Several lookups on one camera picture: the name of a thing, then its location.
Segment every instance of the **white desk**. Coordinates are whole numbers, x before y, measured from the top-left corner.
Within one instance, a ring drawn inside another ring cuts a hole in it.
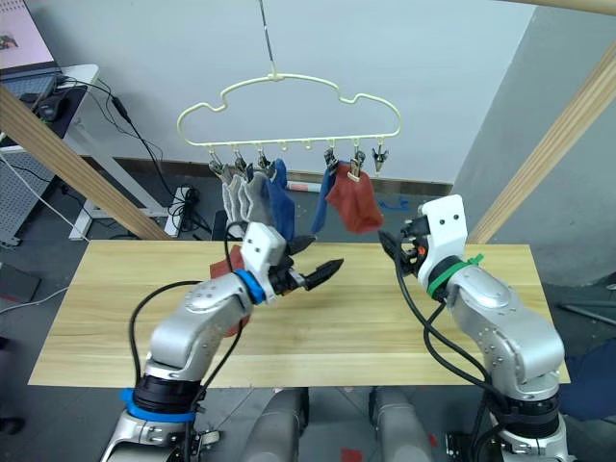
[[[63,74],[66,77],[71,77],[86,84],[96,85],[98,79],[99,68],[96,64],[80,64],[63,67]],[[70,88],[74,83],[67,82],[60,86],[62,88]],[[170,215],[167,207],[162,206],[159,202],[150,195],[144,188],[141,187],[135,179],[129,175],[124,168],[120,166],[114,159],[113,155],[104,152],[101,146],[92,138],[86,130],[84,122],[78,117],[79,108],[75,112],[66,134],[64,141],[77,152],[87,152],[99,165],[107,170],[116,180],[122,185],[126,191],[132,194],[144,207],[141,210],[149,217],[167,217],[165,231],[170,236],[177,236],[179,230],[176,225],[181,222],[181,217],[176,217],[175,221]],[[3,154],[18,154],[27,152],[23,147],[7,146],[0,148]],[[183,197],[184,189],[178,188],[176,197]],[[91,201],[87,200],[84,208],[75,220],[73,228],[68,236],[71,240],[81,240],[82,236],[88,232],[92,218],[109,218],[110,216],[103,210],[99,209]]]

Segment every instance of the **clothes hanger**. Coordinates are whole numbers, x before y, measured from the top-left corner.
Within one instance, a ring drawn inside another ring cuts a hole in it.
[[[260,8],[261,8],[261,16],[263,19],[266,43],[267,43],[268,52],[269,52],[269,61],[271,64],[271,73],[266,75],[265,77],[258,77],[255,79],[244,80],[237,84],[231,85],[230,87],[227,87],[226,89],[220,92],[220,99],[222,100],[222,104],[219,106],[213,106],[209,103],[201,102],[193,106],[190,106],[189,108],[184,110],[177,119],[177,131],[180,137],[186,143],[192,146],[205,146],[208,149],[212,149],[214,147],[219,147],[219,146],[231,146],[232,148],[237,149],[238,146],[250,145],[250,144],[257,146],[257,148],[262,148],[263,144],[279,144],[281,149],[283,151],[286,151],[288,149],[288,143],[292,143],[292,142],[293,143],[295,142],[303,143],[306,149],[311,149],[312,143],[315,141],[327,141],[329,142],[330,147],[334,147],[337,141],[352,141],[354,145],[357,145],[360,140],[375,139],[380,149],[380,146],[383,144],[386,138],[394,137],[400,133],[401,123],[402,123],[401,115],[400,115],[398,108],[390,101],[384,98],[381,98],[379,96],[374,96],[372,94],[367,94],[367,93],[357,93],[352,98],[345,98],[343,97],[340,87],[337,84],[329,80],[325,80],[320,77],[313,77],[310,75],[287,74],[287,73],[278,72],[276,65],[274,63],[272,52],[271,52],[270,36],[268,34],[268,25],[266,22],[265,10],[263,7],[263,0],[257,0],[257,1],[259,2]],[[336,96],[338,100],[344,104],[353,105],[360,99],[369,99],[371,101],[375,101],[379,104],[384,105],[385,107],[387,107],[394,113],[394,115],[396,116],[396,120],[398,122],[398,127],[396,128],[396,130],[390,133],[376,133],[376,134],[363,134],[363,135],[359,134],[359,135],[330,136],[330,137],[316,137],[316,138],[278,139],[278,140],[271,139],[271,140],[250,140],[250,141],[194,141],[194,140],[189,140],[187,138],[185,131],[184,131],[183,123],[184,123],[186,116],[188,116],[189,114],[195,111],[198,111],[199,109],[203,109],[203,108],[208,109],[209,111],[213,113],[221,113],[225,111],[226,109],[228,109],[229,107],[227,95],[231,91],[240,89],[242,87],[247,87],[250,85],[256,85],[256,84],[261,84],[265,82],[280,82],[283,80],[301,80],[301,81],[308,81],[308,82],[328,86],[332,88],[334,91],[336,91]]]

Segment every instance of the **gray floor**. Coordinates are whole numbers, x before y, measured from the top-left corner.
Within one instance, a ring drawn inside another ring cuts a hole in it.
[[[156,178],[137,175],[139,181],[161,201],[165,196]],[[173,186],[189,181],[201,189],[199,211],[213,221],[221,208],[219,182],[216,179],[172,177]],[[57,184],[52,185],[49,200],[68,217],[77,215],[79,206],[63,196]],[[309,230],[317,195],[294,192],[297,205],[297,231]],[[399,229],[404,218],[413,215],[417,206],[428,197],[379,196],[385,213],[385,228]],[[79,264],[86,248],[84,243],[66,239],[68,226],[49,210],[37,207],[20,232],[21,246],[1,249],[0,260],[42,278],[36,298],[65,287]],[[90,230],[93,239],[104,239],[125,231],[95,224]],[[192,239],[193,233],[181,236]],[[195,234],[207,239],[206,233]],[[350,235],[337,214],[330,209],[328,221],[320,233],[325,242],[374,242],[375,234]],[[568,354],[579,354],[616,337],[616,329],[593,323],[555,308],[563,297],[608,299],[603,287],[559,288],[546,286],[552,314]],[[55,388],[27,386],[27,381],[44,342],[46,333],[61,304],[59,296],[39,306],[26,307],[0,316],[0,335],[12,341],[0,351],[0,416],[20,415],[27,424],[14,436],[0,435],[0,459],[6,461],[95,461],[100,456],[122,408],[117,390],[94,388]],[[7,303],[0,300],[0,307]],[[342,449],[361,451],[365,462],[379,460],[373,430],[368,421],[367,387],[353,389],[314,388],[310,391],[311,422],[300,442],[300,461],[338,461]],[[428,433],[439,441],[437,461],[447,460],[443,445],[445,431],[469,431],[479,400],[479,392],[471,386],[406,387],[416,404]],[[219,428],[221,442],[203,460],[219,462],[237,459],[254,421],[272,394],[268,389],[212,390],[206,398],[206,414],[197,426]],[[570,420],[570,446],[573,453],[587,461],[613,461],[616,450],[616,426],[594,421]]]

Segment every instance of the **wooden table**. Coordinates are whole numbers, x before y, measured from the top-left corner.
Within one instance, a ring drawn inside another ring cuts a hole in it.
[[[507,281],[532,310],[550,312],[527,245],[469,245],[467,255]],[[394,265],[378,244],[313,244],[295,258],[310,272],[332,258],[340,271],[313,292],[303,290],[258,305],[216,387],[463,384],[427,353],[420,324],[398,287]],[[223,258],[221,243],[93,241],[72,280],[38,358],[30,384],[125,387],[134,380],[127,325],[139,301],[183,279],[208,279]],[[411,295],[427,316],[436,308],[413,277]],[[153,328],[176,310],[188,288],[152,300],[138,320],[141,358]],[[473,341],[444,313],[436,325],[480,358]],[[229,346],[226,339],[220,352]],[[452,363],[464,361],[438,348]],[[561,370],[562,381],[569,377]]]

